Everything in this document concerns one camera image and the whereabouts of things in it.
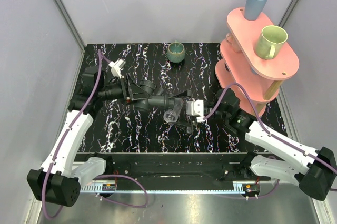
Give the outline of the dark grey pipe tee fitting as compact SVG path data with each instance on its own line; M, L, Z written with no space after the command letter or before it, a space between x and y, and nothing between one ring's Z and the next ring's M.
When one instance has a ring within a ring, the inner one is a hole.
M140 82L140 88L149 95L149 98L138 100L134 107L136 110L144 113L150 112L150 107L162 107L164 109L172 109L174 107L174 99L164 93L164 89L160 88L157 94L154 94L156 85L146 79Z

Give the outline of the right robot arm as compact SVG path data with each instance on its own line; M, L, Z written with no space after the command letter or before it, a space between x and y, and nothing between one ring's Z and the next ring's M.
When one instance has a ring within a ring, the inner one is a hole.
M195 117L196 122L203 123L212 117L221 118L231 136L242 136L247 142L277 156L277 159L270 159L254 153L247 154L239 165L239 174L245 180L255 176L283 180L319 201L324 201L328 193L334 191L336 158L332 150L326 147L317 150L279 134L264 124L257 113L251 115L243 111L240 100L228 87L218 91L217 98L217 103L209 107L203 100L184 102L175 97L172 109L164 113L164 120L192 132L191 126L178 121L183 106L186 106L186 114Z

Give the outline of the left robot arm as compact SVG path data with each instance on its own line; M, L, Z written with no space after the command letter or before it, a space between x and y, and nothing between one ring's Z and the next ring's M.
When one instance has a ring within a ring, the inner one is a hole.
M80 143L93 124L105 101L120 100L127 104L148 99L149 94L129 75L115 77L106 83L105 72L89 67L82 74L82 83L68 106L63 129L46 160L38 169L28 172L27 182L35 198L42 203L73 206L80 190L95 178L116 182L111 157L94 154L77 168L73 163Z

